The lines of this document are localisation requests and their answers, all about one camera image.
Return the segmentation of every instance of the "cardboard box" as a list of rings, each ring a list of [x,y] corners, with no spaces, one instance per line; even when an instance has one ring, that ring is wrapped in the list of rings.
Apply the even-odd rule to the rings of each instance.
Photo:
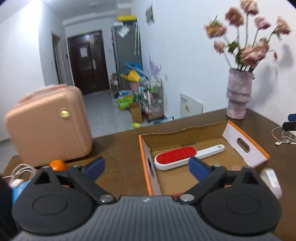
[[[141,106],[138,102],[130,103],[129,110],[130,110],[131,119],[133,120],[133,122],[138,122],[138,123],[143,122]]]
[[[249,165],[261,166],[270,156],[244,131],[231,121],[224,121],[181,130],[139,136],[141,157],[149,195],[181,194],[198,183],[188,165],[169,171],[154,167],[154,157],[183,146],[202,150],[225,145],[222,153],[203,159],[208,165],[220,164],[228,170]]]

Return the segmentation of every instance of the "paper notice on door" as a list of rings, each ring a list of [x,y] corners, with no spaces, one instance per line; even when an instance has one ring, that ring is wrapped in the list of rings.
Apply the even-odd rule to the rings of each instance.
[[[81,55],[81,58],[88,57],[87,48],[86,47],[80,48],[80,55]]]

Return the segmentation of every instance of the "white cable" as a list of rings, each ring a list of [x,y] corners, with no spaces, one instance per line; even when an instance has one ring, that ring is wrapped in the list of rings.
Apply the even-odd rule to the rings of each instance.
[[[138,55],[140,56],[140,26],[137,25],[137,29],[138,29]]]
[[[137,51],[137,37],[138,37],[138,22],[134,22],[133,25],[135,26],[135,51],[134,55],[136,56],[136,51]]]
[[[275,129],[278,129],[278,128],[282,128],[282,127],[281,126],[278,126],[278,127],[274,128],[271,131],[271,134],[272,134],[273,138],[275,140],[277,140],[277,142],[275,143],[276,145],[279,146],[282,143],[289,143],[289,144],[294,144],[294,145],[296,144],[296,137],[295,137],[295,139],[292,139],[292,133],[291,132],[290,132],[290,136],[289,137],[288,136],[284,136],[285,130],[283,130],[282,133],[281,133],[282,140],[279,140],[278,138],[276,138],[276,136],[274,135],[274,130]]]
[[[15,179],[17,179],[24,172],[29,172],[30,173],[30,178],[29,179],[31,180],[36,175],[37,170],[34,167],[32,167],[32,166],[30,166],[30,165],[28,165],[26,163],[22,163],[22,164],[19,164],[17,167],[15,167],[12,170],[10,176],[3,177],[2,179],[10,177],[10,180],[8,182],[8,185],[10,185]]]

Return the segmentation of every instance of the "flower vase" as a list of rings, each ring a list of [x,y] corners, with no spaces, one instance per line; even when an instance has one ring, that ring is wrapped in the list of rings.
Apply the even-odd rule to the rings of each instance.
[[[231,119],[242,120],[246,116],[246,104],[251,100],[253,73],[229,70],[226,96],[229,99],[226,114]]]

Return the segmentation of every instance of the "plastic bag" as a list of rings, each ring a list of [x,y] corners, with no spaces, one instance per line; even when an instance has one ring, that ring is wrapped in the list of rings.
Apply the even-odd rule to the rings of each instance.
[[[122,38],[124,38],[125,36],[128,35],[129,32],[130,32],[129,27],[127,27],[127,26],[123,26],[120,30],[118,30],[117,33],[118,33]]]

